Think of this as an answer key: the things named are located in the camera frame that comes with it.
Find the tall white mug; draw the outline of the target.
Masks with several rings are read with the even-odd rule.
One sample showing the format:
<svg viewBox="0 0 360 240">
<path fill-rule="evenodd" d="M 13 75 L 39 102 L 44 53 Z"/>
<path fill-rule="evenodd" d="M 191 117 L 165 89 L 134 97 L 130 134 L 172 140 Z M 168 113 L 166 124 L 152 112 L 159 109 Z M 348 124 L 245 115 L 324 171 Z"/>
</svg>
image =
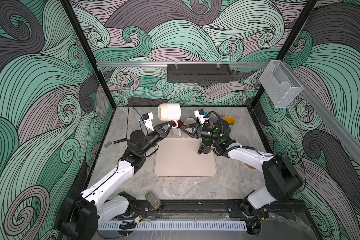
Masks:
<svg viewBox="0 0 360 240">
<path fill-rule="evenodd" d="M 194 118 L 187 118 L 184 121 L 184 125 L 192 125 L 195 124 L 197 121 Z"/>
</svg>

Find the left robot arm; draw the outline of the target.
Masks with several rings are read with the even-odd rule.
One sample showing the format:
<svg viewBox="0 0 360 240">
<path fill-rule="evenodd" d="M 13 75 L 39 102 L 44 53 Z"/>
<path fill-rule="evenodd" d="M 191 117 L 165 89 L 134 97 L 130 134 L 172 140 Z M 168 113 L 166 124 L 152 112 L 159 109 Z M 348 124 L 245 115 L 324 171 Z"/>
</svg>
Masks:
<svg viewBox="0 0 360 240">
<path fill-rule="evenodd" d="M 174 121 L 158 124 L 147 135 L 141 130 L 133 131 L 115 168 L 91 187 L 64 199 L 55 228 L 72 240 L 90 240 L 102 224 L 119 215 L 133 214 L 133 196 L 121 192 L 112 200 L 108 198 L 142 168 L 147 152 L 169 135 L 173 124 Z"/>
</svg>

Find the blue mug yellow inside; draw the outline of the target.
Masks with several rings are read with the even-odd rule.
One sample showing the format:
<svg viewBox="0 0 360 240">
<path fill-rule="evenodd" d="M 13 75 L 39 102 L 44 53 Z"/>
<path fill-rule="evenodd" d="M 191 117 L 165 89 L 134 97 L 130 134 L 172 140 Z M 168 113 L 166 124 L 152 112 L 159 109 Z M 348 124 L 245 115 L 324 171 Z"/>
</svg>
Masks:
<svg viewBox="0 0 360 240">
<path fill-rule="evenodd" d="M 232 118 L 232 117 L 230 117 L 230 116 L 225 116 L 225 117 L 223 117 L 223 120 L 225 120 L 225 121 L 229 124 L 229 127 L 230 127 L 231 129 L 233 129 L 233 127 L 234 127 L 234 125 L 235 125 L 235 123 L 236 123 L 236 121 L 235 121 L 234 118 Z"/>
</svg>

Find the white ribbed-bottom mug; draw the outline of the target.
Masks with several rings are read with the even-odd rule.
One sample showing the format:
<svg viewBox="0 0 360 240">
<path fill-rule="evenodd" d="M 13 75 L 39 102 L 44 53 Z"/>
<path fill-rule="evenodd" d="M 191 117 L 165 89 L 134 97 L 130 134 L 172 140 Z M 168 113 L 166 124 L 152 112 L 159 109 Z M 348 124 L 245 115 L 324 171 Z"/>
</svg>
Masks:
<svg viewBox="0 0 360 240">
<path fill-rule="evenodd" d="M 178 121 L 174 121 L 173 126 L 172 126 L 172 133 L 175 136 L 181 136 L 182 134 L 182 130 L 181 127 L 183 126 L 183 121 L 182 120 L 178 120 Z"/>
</svg>

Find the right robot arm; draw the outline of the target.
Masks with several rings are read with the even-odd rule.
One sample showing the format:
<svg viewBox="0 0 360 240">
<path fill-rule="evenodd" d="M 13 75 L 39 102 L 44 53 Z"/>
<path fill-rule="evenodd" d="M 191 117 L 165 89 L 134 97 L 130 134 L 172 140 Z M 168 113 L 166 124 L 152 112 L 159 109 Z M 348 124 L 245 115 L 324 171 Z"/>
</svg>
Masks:
<svg viewBox="0 0 360 240">
<path fill-rule="evenodd" d="M 225 120 L 218 120 L 213 128 L 195 123 L 182 126 L 181 130 L 192 138 L 206 140 L 216 156 L 240 161 L 263 174 L 265 185 L 242 200 L 246 216 L 254 216 L 265 205 L 291 199 L 303 185 L 303 179 L 286 155 L 264 153 L 238 143 L 231 138 L 231 128 Z"/>
</svg>

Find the cream speckled mug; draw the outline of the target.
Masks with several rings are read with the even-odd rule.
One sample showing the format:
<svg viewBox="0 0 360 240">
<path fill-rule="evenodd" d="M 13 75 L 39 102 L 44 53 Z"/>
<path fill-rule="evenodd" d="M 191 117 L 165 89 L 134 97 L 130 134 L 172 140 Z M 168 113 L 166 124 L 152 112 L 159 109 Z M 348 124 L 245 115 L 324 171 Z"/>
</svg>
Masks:
<svg viewBox="0 0 360 240">
<path fill-rule="evenodd" d="M 174 128 L 177 128 L 179 126 L 178 121 L 181 118 L 181 106 L 177 103 L 172 104 L 160 104 L 158 106 L 158 117 L 159 120 L 162 122 L 174 122 Z"/>
</svg>

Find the pink iridescent mug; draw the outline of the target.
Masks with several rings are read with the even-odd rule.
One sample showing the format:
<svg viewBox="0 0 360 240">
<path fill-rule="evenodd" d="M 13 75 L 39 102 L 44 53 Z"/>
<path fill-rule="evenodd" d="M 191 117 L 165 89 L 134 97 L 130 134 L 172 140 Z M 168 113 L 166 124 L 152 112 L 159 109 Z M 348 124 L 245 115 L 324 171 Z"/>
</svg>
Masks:
<svg viewBox="0 0 360 240">
<path fill-rule="evenodd" d="M 219 118 L 215 115 L 212 115 L 209 117 L 209 123 L 212 125 L 216 124 L 218 120 L 219 120 Z"/>
</svg>

